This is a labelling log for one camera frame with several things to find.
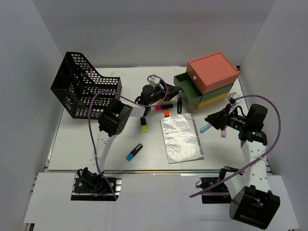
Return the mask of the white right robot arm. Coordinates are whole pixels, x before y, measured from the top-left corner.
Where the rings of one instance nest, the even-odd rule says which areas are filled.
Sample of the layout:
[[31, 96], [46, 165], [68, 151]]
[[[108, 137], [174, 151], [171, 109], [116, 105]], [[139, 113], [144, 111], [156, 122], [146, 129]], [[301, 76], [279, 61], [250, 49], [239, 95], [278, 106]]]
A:
[[215, 129], [233, 128], [239, 132], [244, 162], [248, 166], [232, 177], [237, 169], [225, 166], [219, 172], [218, 188], [231, 197], [230, 218], [265, 230], [280, 206], [280, 198], [271, 191], [267, 178], [267, 136], [262, 131], [267, 108], [251, 105], [247, 115], [239, 115], [237, 107], [228, 104], [219, 112], [208, 115], [205, 121]]

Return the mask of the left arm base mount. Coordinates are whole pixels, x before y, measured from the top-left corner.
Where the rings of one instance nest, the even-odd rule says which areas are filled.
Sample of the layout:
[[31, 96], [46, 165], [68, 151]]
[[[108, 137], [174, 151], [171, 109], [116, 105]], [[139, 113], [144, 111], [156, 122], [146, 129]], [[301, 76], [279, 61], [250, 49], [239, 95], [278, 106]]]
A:
[[110, 184], [100, 174], [90, 172], [87, 167], [78, 169], [71, 201], [116, 201], [120, 193], [121, 179], [107, 179]]

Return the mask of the pastel blue highlighter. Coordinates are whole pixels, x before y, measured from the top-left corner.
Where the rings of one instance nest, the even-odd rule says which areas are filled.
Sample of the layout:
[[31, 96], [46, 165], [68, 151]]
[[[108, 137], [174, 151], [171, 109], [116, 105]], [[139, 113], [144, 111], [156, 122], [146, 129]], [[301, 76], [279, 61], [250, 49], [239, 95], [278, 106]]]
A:
[[202, 128], [200, 128], [200, 133], [206, 132], [206, 131], [209, 130], [211, 127], [212, 127], [211, 124], [207, 124], [207, 125], [203, 126]]

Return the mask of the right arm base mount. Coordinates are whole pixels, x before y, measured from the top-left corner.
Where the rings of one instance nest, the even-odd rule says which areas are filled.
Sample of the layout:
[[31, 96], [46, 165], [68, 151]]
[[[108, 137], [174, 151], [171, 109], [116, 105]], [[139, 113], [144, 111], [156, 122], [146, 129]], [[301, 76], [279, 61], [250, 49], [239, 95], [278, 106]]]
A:
[[[214, 185], [227, 176], [227, 173], [233, 174], [238, 171], [237, 168], [224, 166], [220, 169], [218, 177], [202, 177], [196, 182], [195, 186], [199, 189], [205, 189]], [[202, 195], [202, 204], [230, 204], [231, 196], [227, 195], [229, 190], [225, 183], [209, 190], [210, 194]]]

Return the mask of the coral top drawer box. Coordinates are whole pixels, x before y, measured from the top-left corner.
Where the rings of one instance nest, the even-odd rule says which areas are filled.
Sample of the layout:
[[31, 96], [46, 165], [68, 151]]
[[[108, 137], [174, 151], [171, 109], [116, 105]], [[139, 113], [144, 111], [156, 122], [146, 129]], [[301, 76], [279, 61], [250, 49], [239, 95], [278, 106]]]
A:
[[202, 94], [233, 84], [239, 76], [221, 52], [188, 61], [186, 72]]

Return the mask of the green drawer box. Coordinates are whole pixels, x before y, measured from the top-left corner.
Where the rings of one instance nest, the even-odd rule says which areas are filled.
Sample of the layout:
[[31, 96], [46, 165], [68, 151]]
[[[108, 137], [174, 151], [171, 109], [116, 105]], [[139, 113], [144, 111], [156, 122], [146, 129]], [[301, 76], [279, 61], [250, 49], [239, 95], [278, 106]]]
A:
[[202, 94], [189, 75], [182, 73], [174, 76], [174, 85], [181, 88], [182, 99], [188, 106], [191, 106], [228, 93], [234, 84], [232, 83], [209, 93]]

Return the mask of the pastel purple highlighter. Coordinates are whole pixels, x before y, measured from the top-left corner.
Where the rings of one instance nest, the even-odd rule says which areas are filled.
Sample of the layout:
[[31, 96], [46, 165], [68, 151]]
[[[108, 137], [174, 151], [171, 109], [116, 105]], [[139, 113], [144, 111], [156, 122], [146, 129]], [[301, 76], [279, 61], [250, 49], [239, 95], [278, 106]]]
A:
[[225, 138], [225, 137], [226, 137], [226, 134], [227, 134], [226, 130], [222, 130], [222, 131], [221, 131], [221, 137]]

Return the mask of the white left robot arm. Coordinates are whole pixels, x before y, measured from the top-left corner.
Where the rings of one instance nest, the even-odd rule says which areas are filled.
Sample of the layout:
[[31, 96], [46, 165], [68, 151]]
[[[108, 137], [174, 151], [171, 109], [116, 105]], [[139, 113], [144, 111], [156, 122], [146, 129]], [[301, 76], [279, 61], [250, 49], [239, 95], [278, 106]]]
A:
[[160, 80], [158, 83], [145, 85], [140, 96], [128, 104], [113, 98], [98, 119], [98, 138], [92, 141], [93, 154], [88, 169], [97, 175], [104, 172], [105, 161], [111, 145], [117, 135], [124, 130], [130, 117], [145, 119], [151, 109], [158, 106], [155, 104], [157, 101], [170, 101], [179, 93], [179, 87]]

